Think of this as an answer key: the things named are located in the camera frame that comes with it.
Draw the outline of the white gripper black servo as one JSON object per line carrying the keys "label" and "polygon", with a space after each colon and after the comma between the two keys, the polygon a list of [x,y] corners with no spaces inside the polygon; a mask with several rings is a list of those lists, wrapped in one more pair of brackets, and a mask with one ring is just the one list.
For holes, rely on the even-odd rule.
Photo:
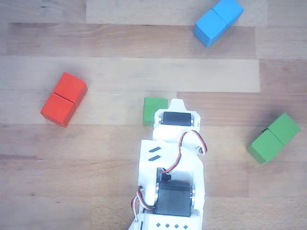
{"label": "white gripper black servo", "polygon": [[159,109],[154,114],[153,139],[177,142],[183,132],[191,131],[200,141],[197,152],[204,155],[208,148],[199,134],[200,123],[200,115],[187,110],[182,99],[171,99],[167,109]]}

